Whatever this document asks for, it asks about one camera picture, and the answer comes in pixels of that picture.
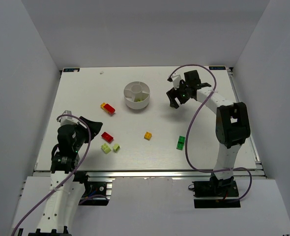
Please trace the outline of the green long lego brick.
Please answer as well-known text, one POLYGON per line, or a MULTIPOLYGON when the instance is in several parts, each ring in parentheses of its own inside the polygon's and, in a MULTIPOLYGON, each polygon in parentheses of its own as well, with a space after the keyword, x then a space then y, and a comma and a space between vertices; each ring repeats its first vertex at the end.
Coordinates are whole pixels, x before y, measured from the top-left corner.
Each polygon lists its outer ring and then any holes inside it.
POLYGON ((183 150, 183 148, 185 146, 185 140, 186 140, 186 138, 184 136, 179 136, 178 141, 177 141, 177 145, 176 145, 177 150, 183 150))

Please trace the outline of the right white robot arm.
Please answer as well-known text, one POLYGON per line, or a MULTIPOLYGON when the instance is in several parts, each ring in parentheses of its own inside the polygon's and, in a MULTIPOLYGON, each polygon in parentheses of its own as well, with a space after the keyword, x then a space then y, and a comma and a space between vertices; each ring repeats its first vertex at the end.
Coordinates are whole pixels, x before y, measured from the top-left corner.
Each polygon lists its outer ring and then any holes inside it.
POLYGON ((247 107, 243 102, 232 102, 218 94, 215 86, 203 83, 197 70, 180 75, 170 75, 168 81, 173 88, 167 92, 170 107, 179 108, 188 100, 200 102, 215 115, 215 135, 219 151, 215 167, 211 171, 208 191, 214 195, 226 193, 233 183, 233 169, 237 154, 246 139, 250 137, 247 107))

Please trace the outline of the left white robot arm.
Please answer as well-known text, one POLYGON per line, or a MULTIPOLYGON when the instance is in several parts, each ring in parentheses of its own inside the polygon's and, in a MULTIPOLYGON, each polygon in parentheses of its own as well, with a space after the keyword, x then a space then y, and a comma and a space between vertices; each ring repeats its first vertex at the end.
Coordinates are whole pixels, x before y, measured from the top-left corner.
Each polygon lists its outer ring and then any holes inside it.
POLYGON ((78 122, 73 119, 73 115, 58 118, 58 143, 51 153, 50 195, 44 200, 34 236, 68 236, 80 199, 91 191, 88 176, 77 171, 83 161, 78 152, 83 144, 90 144, 103 124, 84 117, 78 122))

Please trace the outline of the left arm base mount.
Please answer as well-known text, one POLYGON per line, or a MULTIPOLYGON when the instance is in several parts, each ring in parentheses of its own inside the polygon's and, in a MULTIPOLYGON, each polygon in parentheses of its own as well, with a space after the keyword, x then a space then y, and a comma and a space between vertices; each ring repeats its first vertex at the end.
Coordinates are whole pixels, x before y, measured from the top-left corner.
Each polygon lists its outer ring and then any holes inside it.
POLYGON ((93 176, 92 173, 85 173, 85 192, 82 195, 80 206, 107 206, 112 192, 113 179, 109 177, 93 176))

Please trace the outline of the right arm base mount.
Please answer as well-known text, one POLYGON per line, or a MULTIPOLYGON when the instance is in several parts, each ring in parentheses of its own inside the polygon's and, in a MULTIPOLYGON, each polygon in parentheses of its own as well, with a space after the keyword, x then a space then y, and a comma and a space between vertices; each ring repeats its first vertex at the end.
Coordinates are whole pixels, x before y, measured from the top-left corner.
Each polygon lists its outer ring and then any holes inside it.
POLYGON ((193 192, 195 209, 240 208, 239 191, 236 182, 229 187, 215 191, 209 181, 194 181, 188 186, 193 192))

